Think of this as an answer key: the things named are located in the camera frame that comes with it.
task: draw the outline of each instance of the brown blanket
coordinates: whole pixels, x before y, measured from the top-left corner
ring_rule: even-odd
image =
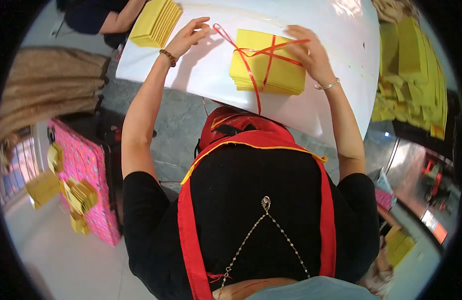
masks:
[[[93,111],[109,58],[60,47],[18,51],[0,105],[0,140],[58,115]]]

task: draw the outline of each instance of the white tablecloth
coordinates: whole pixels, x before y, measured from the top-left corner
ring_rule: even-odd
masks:
[[[168,40],[191,19],[209,16],[234,39],[238,28],[286,36],[288,24],[312,29],[328,51],[364,138],[371,118],[379,75],[377,13],[370,0],[183,0]],[[233,46],[217,33],[199,42],[171,68],[165,87],[198,94],[257,113],[254,92],[236,91],[229,76]],[[159,49],[127,41],[116,77],[143,82]],[[296,96],[260,93],[261,115],[336,146],[331,113],[323,91],[306,75],[305,91]]]

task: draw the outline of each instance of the pink box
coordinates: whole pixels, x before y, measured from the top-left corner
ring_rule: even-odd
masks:
[[[48,122],[48,127],[54,129],[54,140],[64,152],[63,171],[58,177],[64,181],[69,177],[78,182],[87,180],[96,189],[98,203],[85,213],[86,222],[104,242],[116,245],[121,239],[120,225],[116,219],[116,202],[110,203],[103,148],[55,118]],[[62,201],[69,208],[66,199],[62,197]]]
[[[383,191],[382,189],[374,188],[376,192],[376,202],[380,207],[384,208],[386,211],[389,211],[393,206],[393,196]]]

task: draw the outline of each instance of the woman's left hand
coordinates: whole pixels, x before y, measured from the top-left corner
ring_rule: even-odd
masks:
[[[210,20],[210,17],[201,17],[191,20],[183,27],[164,48],[176,59],[185,54],[192,45],[198,45],[198,41],[208,36],[210,26],[204,22]]]

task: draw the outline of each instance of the yellow paper bundle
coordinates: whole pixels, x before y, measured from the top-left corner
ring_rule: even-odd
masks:
[[[70,179],[64,184],[64,188],[69,206],[79,214],[87,213],[98,203],[96,189],[86,180],[76,183]]]
[[[75,232],[81,232],[84,235],[87,235],[90,232],[90,227],[88,226],[84,215],[72,210],[69,213],[69,216],[71,220],[71,227]]]
[[[53,173],[63,171],[63,148],[57,143],[53,142],[48,148],[48,166]]]
[[[144,6],[129,39],[139,47],[163,48],[181,13],[172,0],[152,0]]]
[[[59,179],[51,170],[40,173],[38,177],[26,183],[25,187],[34,209],[48,202],[60,191]]]
[[[273,35],[269,33],[238,29],[236,45],[238,48],[262,50],[272,45]],[[275,45],[292,41],[282,36],[276,36]],[[296,61],[297,59],[286,51],[285,47],[274,50],[274,54]],[[246,57],[252,75],[259,91],[285,95],[299,95],[304,91],[306,69],[300,65],[287,62],[286,60],[273,57],[266,84],[263,81],[269,65],[269,55],[257,54]],[[254,91],[251,79],[238,51],[234,51],[231,60],[230,76],[234,80],[238,91]]]
[[[446,79],[429,39],[413,18],[380,29],[382,75],[371,120],[407,122],[444,140]]]

